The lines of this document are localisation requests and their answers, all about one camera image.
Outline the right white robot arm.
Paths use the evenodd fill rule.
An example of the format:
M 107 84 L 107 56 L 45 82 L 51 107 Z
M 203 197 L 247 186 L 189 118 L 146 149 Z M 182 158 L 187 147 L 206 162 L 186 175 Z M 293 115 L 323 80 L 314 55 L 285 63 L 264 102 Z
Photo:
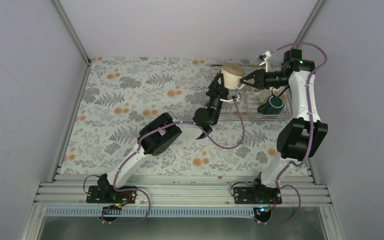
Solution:
M 292 118 L 277 137 L 279 156 L 260 174 L 260 181 L 266 186 L 278 187 L 288 168 L 303 166 L 328 133 L 328 125 L 321 121 L 316 107 L 316 70 L 312 60 L 303 59 L 302 51 L 292 48 L 283 54 L 281 70 L 259 69 L 240 79 L 240 83 L 255 89 L 287 87 L 291 92 Z

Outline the beige white ceramic mug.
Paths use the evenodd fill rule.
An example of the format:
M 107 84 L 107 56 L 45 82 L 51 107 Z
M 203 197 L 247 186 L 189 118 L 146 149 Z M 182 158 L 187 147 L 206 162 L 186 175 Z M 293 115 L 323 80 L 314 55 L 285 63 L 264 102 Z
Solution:
M 244 88 L 245 85 L 240 82 L 240 79 L 244 77 L 245 70 L 241 66 L 225 63 L 222 65 L 219 73 L 223 76 L 223 83 L 221 79 L 218 80 L 218 83 L 225 88 L 229 90 L 241 90 Z

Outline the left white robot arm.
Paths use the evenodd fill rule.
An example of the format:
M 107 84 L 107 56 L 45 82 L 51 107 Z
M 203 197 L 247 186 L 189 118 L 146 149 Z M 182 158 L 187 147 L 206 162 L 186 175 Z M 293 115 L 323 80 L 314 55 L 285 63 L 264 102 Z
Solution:
M 229 96 L 228 77 L 220 71 L 212 80 L 206 95 L 209 102 L 205 107 L 198 108 L 192 120 L 179 120 L 164 112 L 148 123 L 139 131 L 137 142 L 129 154 L 113 170 L 102 174 L 91 191 L 93 199 L 104 200 L 108 203 L 124 194 L 132 195 L 137 187 L 126 187 L 130 176 L 150 157 L 155 157 L 167 150 L 179 137 L 202 140 L 208 139 L 217 147 L 211 136 L 213 126 L 219 121 L 223 103 L 236 103 L 237 97 Z

